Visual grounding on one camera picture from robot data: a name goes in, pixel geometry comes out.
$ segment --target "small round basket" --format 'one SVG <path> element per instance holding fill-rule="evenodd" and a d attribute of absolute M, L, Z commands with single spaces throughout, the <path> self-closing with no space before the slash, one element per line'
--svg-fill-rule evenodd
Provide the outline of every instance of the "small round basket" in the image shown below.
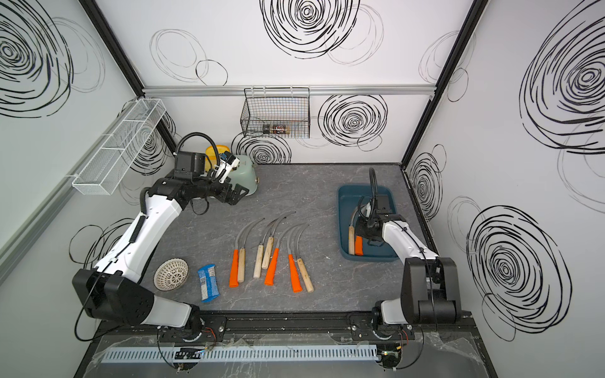
<path fill-rule="evenodd" d="M 167 292 L 185 283 L 189 266 L 183 259 L 170 259 L 155 271 L 153 283 L 158 290 Z"/>

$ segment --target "white mesh shelf basket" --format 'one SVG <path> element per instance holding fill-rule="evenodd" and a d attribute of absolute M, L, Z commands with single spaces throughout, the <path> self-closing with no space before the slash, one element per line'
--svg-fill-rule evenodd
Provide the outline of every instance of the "white mesh shelf basket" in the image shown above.
<path fill-rule="evenodd" d="M 111 195 L 155 131 L 166 108 L 160 99 L 139 99 L 72 182 L 82 194 Z"/>

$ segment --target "white wall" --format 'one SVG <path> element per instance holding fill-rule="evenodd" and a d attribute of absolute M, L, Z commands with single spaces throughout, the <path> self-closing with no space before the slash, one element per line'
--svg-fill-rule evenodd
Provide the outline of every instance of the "white wall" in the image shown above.
<path fill-rule="evenodd" d="M 133 97 L 76 0 L 42 1 L 41 6 L 33 0 L 25 3 L 41 15 L 39 20 L 43 20 L 40 22 L 44 27 L 28 17 L 27 22 L 23 21 L 19 17 L 23 14 L 13 11 L 16 5 L 8 5 L 2 11 L 7 25 L 20 28 L 22 41 L 15 37 L 14 51 L 21 46 L 24 50 L 38 51 L 39 55 L 28 58 L 15 52 L 14 56 L 3 57 L 6 61 L 0 60 L 1 100 L 19 102 L 0 106 L 0 177 L 5 178 L 5 183 L 16 184 L 17 176 L 22 180 L 18 189 L 13 184 L 2 185 L 0 189 L 0 197 L 4 198 L 0 245 L 109 127 L 124 102 Z M 45 30 L 53 38 L 36 40 L 35 30 Z M 39 66 L 46 61 L 45 57 L 54 59 L 53 64 Z M 17 60 L 18 67 L 11 69 L 9 59 Z M 19 74 L 24 67 L 40 68 L 41 74 L 28 79 Z M 50 77 L 45 77 L 47 68 Z M 23 97 L 38 97 L 15 100 L 13 91 L 32 91 Z"/>
<path fill-rule="evenodd" d="M 605 155 L 586 154 L 604 151 L 605 2 L 565 18 L 578 4 L 492 0 L 466 94 L 441 101 L 408 167 L 501 378 L 605 375 Z M 556 135 L 578 125 L 593 133 Z"/>
<path fill-rule="evenodd" d="M 49 22 L 48 18 L 54 20 L 56 28 L 51 22 L 44 27 L 50 28 L 49 35 L 56 37 L 55 43 L 62 43 L 61 37 L 65 39 L 69 53 L 65 47 L 57 47 L 56 53 L 47 51 L 50 56 L 56 56 L 49 90 L 58 88 L 59 92 L 49 94 L 41 90 L 39 80 L 44 80 L 44 75 L 35 82 L 19 77 L 19 83 L 8 82 L 7 76 L 0 75 L 2 100 L 7 99 L 7 90 L 33 90 L 40 95 L 23 104 L 0 105 L 0 175 L 3 177 L 0 244 L 109 127 L 124 102 L 133 97 L 122 73 L 76 0 L 41 1 L 41 5 L 33 0 L 24 3 L 42 15 L 44 22 Z M 23 20 L 10 11 L 15 7 L 4 1 L 2 5 L 6 6 L 2 9 L 3 19 L 11 20 L 5 25 L 20 25 L 25 36 L 22 43 L 36 45 L 36 41 L 28 39 L 31 33 L 26 32 L 28 27 L 23 25 Z M 44 28 L 32 22 L 29 25 L 32 28 L 29 31 Z M 5 48 L 0 51 L 5 54 L 0 59 L 3 74 L 11 72 L 3 60 L 7 59 L 7 51 Z M 71 56 L 73 62 L 69 92 L 66 92 L 67 82 L 61 82 L 59 75 L 64 77 L 71 68 L 63 66 L 59 71 L 53 71 L 57 63 L 69 62 L 67 56 Z M 22 58 L 20 62 L 27 65 L 27 59 Z M 56 93 L 64 95 L 54 97 Z M 45 101 L 51 104 L 40 107 Z M 137 187 L 137 181 L 140 181 L 137 176 L 134 172 L 129 173 L 125 183 Z M 73 335 L 80 303 L 71 286 L 71 278 L 79 266 L 68 259 L 67 247 L 70 238 L 86 224 L 106 227 L 136 213 L 136 208 L 127 205 L 120 196 L 127 192 L 123 185 L 121 189 L 110 197 L 84 197 L 76 193 L 0 286 L 0 375 L 3 377 L 63 378 L 75 373 L 88 343 L 77 341 Z M 85 255 L 96 237 L 98 234 L 89 229 L 74 239 L 72 251 L 76 258 Z M 94 329 L 94 322 L 83 317 L 80 335 L 90 337 Z"/>
<path fill-rule="evenodd" d="M 436 83 L 472 2 L 305 1 L 286 6 L 289 12 L 271 13 L 271 6 L 282 3 L 287 2 L 101 0 L 99 6 L 146 86 L 289 86 Z M 286 42 L 287 35 L 294 39 Z M 251 153 L 258 157 L 253 160 L 400 161 L 428 96 L 344 97 L 338 102 L 349 105 L 325 126 L 330 121 L 321 109 L 328 98 L 311 98 L 310 138 L 244 141 L 260 150 Z M 163 100 L 182 133 L 202 131 L 229 146 L 241 132 L 243 97 Z"/>

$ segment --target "blue plastic tray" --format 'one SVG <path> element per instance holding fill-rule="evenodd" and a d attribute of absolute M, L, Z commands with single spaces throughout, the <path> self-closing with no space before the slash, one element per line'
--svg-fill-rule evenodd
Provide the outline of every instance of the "blue plastic tray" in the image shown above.
<path fill-rule="evenodd" d="M 388 188 L 378 186 L 378 194 L 388 195 L 388 203 L 391 210 L 397 213 L 393 194 Z M 365 262 L 391 262 L 399 259 L 395 251 L 388 244 L 381 247 L 369 246 L 367 240 L 364 240 L 364 255 L 356 256 L 348 254 L 348 227 L 351 223 L 353 210 L 357 208 L 359 197 L 372 195 L 369 185 L 349 184 L 338 188 L 338 230 L 340 231 L 341 254 L 347 260 L 365 261 Z"/>

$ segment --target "wall decal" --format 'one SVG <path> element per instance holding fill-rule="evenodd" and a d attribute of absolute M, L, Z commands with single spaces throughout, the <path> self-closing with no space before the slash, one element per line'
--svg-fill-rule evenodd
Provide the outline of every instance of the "wall decal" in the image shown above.
<path fill-rule="evenodd" d="M 239 133 L 231 141 L 231 151 L 236 155 L 248 155 L 256 164 L 289 164 L 292 150 L 285 139 L 271 137 L 244 137 Z"/>
<path fill-rule="evenodd" d="M 168 112 L 162 117 L 166 128 L 178 143 L 181 136 L 176 132 L 176 125 Z M 147 138 L 149 134 L 140 135 L 140 138 Z M 139 205 L 139 193 L 145 186 L 154 184 L 154 177 L 168 161 L 168 157 L 172 157 L 172 153 L 162 140 L 159 132 L 154 130 L 149 136 L 149 139 L 143 145 L 139 154 L 135 157 L 130 170 L 137 174 L 126 174 L 118 184 L 120 196 L 126 203 L 132 206 Z"/>
<path fill-rule="evenodd" d="M 451 31 L 439 37 L 427 48 L 418 65 L 418 73 L 422 80 L 431 84 L 437 83 L 459 31 Z M 475 34 L 473 34 L 448 84 L 447 98 L 451 102 L 460 100 L 466 93 L 466 89 L 468 88 L 468 72 L 466 71 L 466 67 L 471 62 L 475 44 L 476 38 Z"/>
<path fill-rule="evenodd" d="M 541 333 L 565 318 L 572 295 L 569 270 L 557 244 L 528 214 L 512 206 L 489 207 L 473 221 L 466 245 L 483 316 L 499 338 Z"/>
<path fill-rule="evenodd" d="M 382 96 L 330 96 L 319 109 L 319 129 L 330 143 L 372 151 L 382 143 L 387 116 Z"/>
<path fill-rule="evenodd" d="M 0 0 L 0 114 L 39 118 L 69 98 L 70 49 L 37 1 Z"/>
<path fill-rule="evenodd" d="M 323 118 L 311 117 L 311 126 L 309 129 L 309 138 L 295 138 L 295 140 L 303 147 L 307 148 L 322 148 L 330 144 L 323 136 L 315 137 L 314 135 L 320 135 L 319 122 L 323 122 Z"/>
<path fill-rule="evenodd" d="M 188 31 L 156 31 L 149 42 L 149 52 L 155 65 L 173 79 L 204 85 L 227 84 L 229 73 L 225 67 L 208 59 L 200 41 Z"/>
<path fill-rule="evenodd" d="M 557 171 L 569 196 L 601 213 L 605 213 L 604 158 L 600 154 L 571 154 L 564 149 L 557 158 Z"/>
<path fill-rule="evenodd" d="M 105 58 L 102 49 L 83 27 L 77 22 L 63 17 L 53 17 L 52 20 L 65 38 L 73 60 L 73 83 L 71 89 L 88 93 L 98 90 L 105 81 Z M 68 77 L 64 67 L 62 74 L 57 75 L 64 80 Z"/>
<path fill-rule="evenodd" d="M 475 219 L 479 216 L 482 220 L 485 219 L 481 213 L 481 208 L 472 199 L 464 196 L 459 196 L 453 199 L 448 206 L 448 230 L 454 243 L 460 248 L 461 251 L 465 252 L 466 248 L 472 245 L 467 244 L 468 231 L 471 229 L 471 225 Z"/>
<path fill-rule="evenodd" d="M 371 58 L 378 51 L 383 38 L 384 27 L 378 12 L 360 4 L 351 33 L 338 47 L 328 51 L 328 56 L 338 64 L 354 66 Z"/>
<path fill-rule="evenodd" d="M 357 65 L 374 55 L 384 37 L 378 12 L 359 0 L 260 0 L 259 4 L 271 41 L 299 59 L 328 54 L 338 64 Z"/>
<path fill-rule="evenodd" d="M 446 162 L 445 148 L 443 145 L 435 145 L 430 153 L 423 152 L 418 155 L 410 170 L 410 180 L 427 221 L 433 219 L 441 207 L 441 172 L 445 169 Z"/>
<path fill-rule="evenodd" d="M 523 127 L 574 154 L 605 154 L 605 1 L 582 1 L 544 40 L 519 91 Z"/>

